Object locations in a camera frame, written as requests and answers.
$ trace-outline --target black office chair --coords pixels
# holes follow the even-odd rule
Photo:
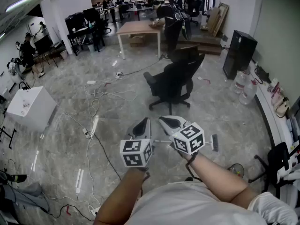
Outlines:
[[[122,5],[122,6],[121,6],[121,13],[122,13],[122,15],[123,15],[124,13],[127,13],[127,17],[128,17],[129,19],[131,19],[131,18],[130,18],[130,12],[127,11],[128,9],[130,9],[129,4]]]
[[[190,16],[191,23],[195,23],[198,26],[198,21],[193,21],[193,17],[197,17],[200,14],[201,0],[187,0],[187,14]]]
[[[277,183],[277,171],[282,167],[285,167],[285,170],[289,169],[288,159],[298,150],[300,149],[300,145],[298,145],[290,154],[288,152],[287,146],[285,142],[282,142],[271,149],[268,153],[268,163],[267,165],[258,155],[255,155],[254,158],[258,159],[258,161],[263,165],[265,171],[254,179],[249,179],[248,183],[252,183],[261,177],[265,176],[265,184],[263,192],[268,191],[269,183],[271,183],[275,188],[280,188],[285,184],[292,184],[294,180],[283,180]]]
[[[112,31],[112,29],[107,28],[108,19],[104,20],[104,19],[100,18],[100,15],[96,9],[90,8],[87,10],[83,10],[83,15],[88,22],[90,22],[90,23],[95,22],[96,27],[99,30],[102,30],[102,31],[109,30],[110,32]]]
[[[169,104],[169,114],[172,115],[172,104],[191,104],[185,102],[193,90],[192,77],[204,60],[204,54],[199,56],[197,47],[176,49],[170,53],[172,64],[167,65],[160,74],[152,76],[149,72],[144,73],[144,77],[151,88],[153,96],[160,99],[149,105],[153,106],[162,102]],[[186,86],[187,92],[181,94],[182,88]]]

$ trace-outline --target wooden board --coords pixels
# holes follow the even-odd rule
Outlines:
[[[218,31],[219,31],[219,29],[220,29],[222,23],[224,22],[224,19],[225,19],[225,17],[226,17],[227,12],[228,12],[229,6],[228,6],[227,4],[224,4],[224,3],[221,2],[221,3],[219,4],[219,9],[220,9],[221,13],[220,13],[220,18],[219,18],[219,20],[218,20],[218,23],[217,23],[217,25],[216,25],[216,27],[214,28],[214,31],[213,31],[213,33],[212,33],[212,35],[213,35],[214,37],[217,35],[217,33],[218,33]]]
[[[208,28],[208,30],[210,30],[211,27],[213,26],[219,12],[220,12],[220,9],[218,7],[213,8],[213,10],[210,14],[210,18],[209,18],[209,20],[207,21],[207,24],[206,24],[206,27]]]

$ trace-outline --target chair armrest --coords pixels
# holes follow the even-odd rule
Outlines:
[[[144,77],[149,85],[157,83],[156,79],[149,72],[145,72]]]

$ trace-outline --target cardboard box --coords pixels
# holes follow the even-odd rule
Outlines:
[[[129,43],[131,47],[143,47],[145,46],[145,35],[131,35]]]

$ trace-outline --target water bottle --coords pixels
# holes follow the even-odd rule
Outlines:
[[[238,71],[229,90],[234,93],[240,94],[243,91],[245,84],[247,83],[247,78],[248,78],[249,73],[250,72],[248,69],[246,69],[242,72]]]
[[[257,92],[257,81],[250,80],[244,87],[244,90],[239,96],[239,101],[243,105],[248,105],[251,100],[254,98]]]

